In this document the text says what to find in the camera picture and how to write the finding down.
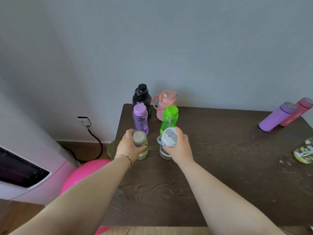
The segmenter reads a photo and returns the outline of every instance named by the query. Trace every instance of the floor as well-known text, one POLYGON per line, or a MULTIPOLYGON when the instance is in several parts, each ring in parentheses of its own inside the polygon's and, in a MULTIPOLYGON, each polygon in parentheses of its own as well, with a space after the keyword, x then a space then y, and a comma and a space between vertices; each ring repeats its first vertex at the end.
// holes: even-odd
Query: floor
MULTIPOLYGON (((59 142, 62 146, 72 149, 76 157, 81 160, 92 160, 100 152, 97 143, 81 142, 59 142)), ((110 157, 106 153, 108 145, 104 144, 104 153, 101 158, 110 157)), ((17 201, 0 200, 0 235, 7 235, 14 231, 37 213, 44 206, 17 201)), ((103 235, 124 235, 128 227, 114 227, 103 233, 103 235)), ((286 234, 293 235, 313 235, 309 227, 282 227, 286 234)), ((209 235, 211 234, 207 227, 131 227, 127 235, 209 235)))

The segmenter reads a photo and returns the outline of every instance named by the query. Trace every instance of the forearm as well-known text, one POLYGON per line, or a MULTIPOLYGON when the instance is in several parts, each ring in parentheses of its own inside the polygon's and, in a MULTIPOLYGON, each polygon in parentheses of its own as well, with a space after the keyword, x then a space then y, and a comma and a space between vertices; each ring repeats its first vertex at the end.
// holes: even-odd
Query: forearm
POLYGON ((181 166, 214 234, 284 234, 260 210, 201 166, 181 166))
POLYGON ((12 235, 94 234, 129 166, 127 157, 116 158, 73 185, 12 235), (46 227, 51 224, 54 231, 46 227))

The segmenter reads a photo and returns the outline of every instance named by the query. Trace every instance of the bottle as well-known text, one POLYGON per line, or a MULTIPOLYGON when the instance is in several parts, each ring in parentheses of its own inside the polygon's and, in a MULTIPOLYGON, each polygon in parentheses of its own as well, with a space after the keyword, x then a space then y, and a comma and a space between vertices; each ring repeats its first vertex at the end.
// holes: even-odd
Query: bottle
POLYGON ((266 117, 259 127, 266 132, 271 131, 274 127, 279 125, 283 120, 288 118, 292 113, 296 112, 297 107, 291 102, 283 103, 278 109, 273 111, 268 117, 266 117))
POLYGON ((134 131, 132 136, 133 136, 133 142, 134 142, 135 147, 139 148, 141 146, 147 146, 147 149, 143 153, 139 154, 137 157, 138 160, 141 160, 148 155, 148 139, 147 139, 147 136, 146 136, 145 132, 143 132, 141 130, 134 131))
POLYGON ((164 130, 163 134, 157 138, 158 144, 160 144, 159 153, 164 159, 172 159, 172 156, 168 154, 162 146, 167 146, 170 148, 175 147, 177 143, 177 131, 175 128, 167 128, 164 130))
POLYGON ((169 105, 166 107, 163 122, 160 129, 160 134, 163 134, 164 130, 167 128, 175 128, 175 124, 178 120, 178 108, 174 105, 169 105))
POLYGON ((294 151, 294 156, 298 161, 309 164, 313 162, 313 138, 307 139, 305 143, 306 146, 294 151))
POLYGON ((307 112, 309 109, 313 107, 313 100, 307 97, 302 98, 300 101, 295 103, 297 106, 297 111, 290 115, 287 119, 285 119, 283 122, 281 122, 279 125, 281 126, 287 126, 294 122, 297 118, 299 118, 302 114, 307 112))
POLYGON ((143 102, 134 106, 133 118, 135 122, 135 130, 141 130, 147 135, 149 133, 148 111, 143 102))
POLYGON ((165 90, 161 92, 160 94, 156 95, 152 99, 152 105, 156 109, 157 118, 161 121, 163 121, 163 114, 167 106, 169 105, 176 105, 177 101, 177 93, 173 90, 165 90), (155 99, 159 98, 159 103, 156 106, 154 105, 155 99))
POLYGON ((137 104, 144 103, 148 111, 148 119, 151 117, 151 95, 146 84, 139 84, 133 96, 133 107, 137 104))

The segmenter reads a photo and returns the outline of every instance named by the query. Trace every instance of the silver bracelet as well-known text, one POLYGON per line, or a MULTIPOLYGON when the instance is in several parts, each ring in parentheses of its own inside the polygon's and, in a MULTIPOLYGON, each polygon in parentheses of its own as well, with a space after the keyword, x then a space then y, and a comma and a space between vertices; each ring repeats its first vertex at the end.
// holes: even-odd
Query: silver bracelet
POLYGON ((115 155, 115 157, 113 158, 113 160, 116 158, 116 156, 121 155, 121 154, 122 154, 122 155, 126 155, 126 156, 128 157, 128 159, 131 161, 131 166, 134 164, 133 161, 131 160, 131 157, 128 156, 127 154, 125 154, 125 153, 119 153, 119 154, 115 155))

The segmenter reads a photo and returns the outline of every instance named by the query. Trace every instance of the hand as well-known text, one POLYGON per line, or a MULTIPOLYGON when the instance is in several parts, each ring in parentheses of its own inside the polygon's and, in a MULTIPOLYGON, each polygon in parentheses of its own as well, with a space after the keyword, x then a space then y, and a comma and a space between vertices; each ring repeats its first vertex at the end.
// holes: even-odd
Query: hand
POLYGON ((180 128, 175 127, 175 129, 177 131, 177 144, 173 148, 163 146, 163 149, 170 154, 174 162, 181 167, 194 162, 194 158, 188 141, 188 136, 183 134, 180 128))
MULTIPOLYGON (((119 145, 117 146, 117 150, 116 150, 116 155, 119 153, 125 153, 131 158, 133 162, 135 162, 138 155, 140 153, 143 153, 147 148, 147 146, 141 146, 139 148, 135 147, 134 142, 133 142, 133 136, 132 136, 134 131, 135 130, 133 129, 129 129, 126 131, 122 140, 119 142, 119 145)), ((119 155, 116 158, 118 157, 126 158, 125 155, 119 155)))

